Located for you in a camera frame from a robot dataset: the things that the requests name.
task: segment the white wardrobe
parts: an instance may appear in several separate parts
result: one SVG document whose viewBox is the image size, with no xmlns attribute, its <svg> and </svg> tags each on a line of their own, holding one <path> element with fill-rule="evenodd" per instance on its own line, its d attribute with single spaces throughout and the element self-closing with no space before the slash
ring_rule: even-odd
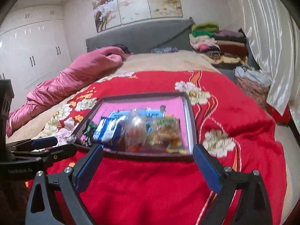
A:
<svg viewBox="0 0 300 225">
<path fill-rule="evenodd" d="M 9 13 L 0 27 L 0 62 L 0 78 L 10 79 L 15 93 L 14 111 L 26 103 L 32 89 L 71 64 L 62 6 Z"/>
</svg>

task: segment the plastic bag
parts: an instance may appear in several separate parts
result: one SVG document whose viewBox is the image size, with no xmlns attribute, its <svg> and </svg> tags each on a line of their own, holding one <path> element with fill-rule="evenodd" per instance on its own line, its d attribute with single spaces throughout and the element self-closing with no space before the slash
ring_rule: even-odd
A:
<svg viewBox="0 0 300 225">
<path fill-rule="evenodd" d="M 132 111 L 125 124 L 125 131 L 126 151 L 139 152 L 147 138 L 146 119 L 139 116 L 137 111 Z"/>
<path fill-rule="evenodd" d="M 177 153 L 183 149 L 179 119 L 173 117 L 156 118 L 151 125 L 151 132 L 146 144 L 152 150 L 162 153 Z"/>
</svg>

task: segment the black clamp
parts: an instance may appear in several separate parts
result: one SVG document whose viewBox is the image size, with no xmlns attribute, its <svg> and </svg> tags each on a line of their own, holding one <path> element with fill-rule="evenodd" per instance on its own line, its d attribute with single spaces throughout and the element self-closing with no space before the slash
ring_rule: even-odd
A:
<svg viewBox="0 0 300 225">
<path fill-rule="evenodd" d="M 102 147 L 94 145 L 74 167 L 50 175 L 37 172 L 28 199 L 25 224 L 65 224 L 54 194 L 54 191 L 61 191 L 74 224 L 96 225 L 78 195 L 87 189 L 102 158 Z"/>
<path fill-rule="evenodd" d="M 236 190 L 242 192 L 231 225 L 273 224 L 267 190 L 258 170 L 242 173 L 223 167 L 203 145 L 194 146 L 193 157 L 209 188 L 217 193 L 200 225 L 222 225 Z"/>
<path fill-rule="evenodd" d="M 76 147 L 73 144 L 57 147 L 56 145 L 55 137 L 26 139 L 6 144 L 6 150 L 1 153 L 0 158 L 0 180 L 34 179 L 38 171 L 46 171 L 53 163 L 76 154 Z"/>
</svg>

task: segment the blue gripper pad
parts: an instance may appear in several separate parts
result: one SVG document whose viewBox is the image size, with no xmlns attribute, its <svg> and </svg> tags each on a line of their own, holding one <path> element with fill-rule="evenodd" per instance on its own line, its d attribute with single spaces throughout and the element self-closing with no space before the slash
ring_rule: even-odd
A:
<svg viewBox="0 0 300 225">
<path fill-rule="evenodd" d="M 36 139 L 31 144 L 31 147 L 35 150 L 39 149 L 45 149 L 48 147 L 56 146 L 57 145 L 57 139 L 56 137 L 48 137 L 45 139 Z"/>
<path fill-rule="evenodd" d="M 95 144 L 94 147 L 95 149 L 93 153 L 87 158 L 87 160 L 85 160 L 85 164 L 77 174 L 76 183 L 75 183 L 75 190 L 77 194 L 86 191 L 99 164 L 102 161 L 103 158 L 102 146 Z"/>
<path fill-rule="evenodd" d="M 219 194 L 222 189 L 220 184 L 220 174 L 217 172 L 210 160 L 205 156 L 198 145 L 195 145 L 193 148 L 193 158 L 210 190 Z"/>
</svg>

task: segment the stack of folded clothes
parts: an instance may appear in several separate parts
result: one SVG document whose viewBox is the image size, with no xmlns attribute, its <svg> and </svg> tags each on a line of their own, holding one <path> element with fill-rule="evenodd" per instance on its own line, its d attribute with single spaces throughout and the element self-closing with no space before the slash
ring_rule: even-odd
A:
<svg viewBox="0 0 300 225">
<path fill-rule="evenodd" d="M 219 31 L 219 25 L 208 22 L 192 26 L 190 44 L 214 67 L 234 69 L 248 63 L 247 39 L 241 32 Z"/>
</svg>

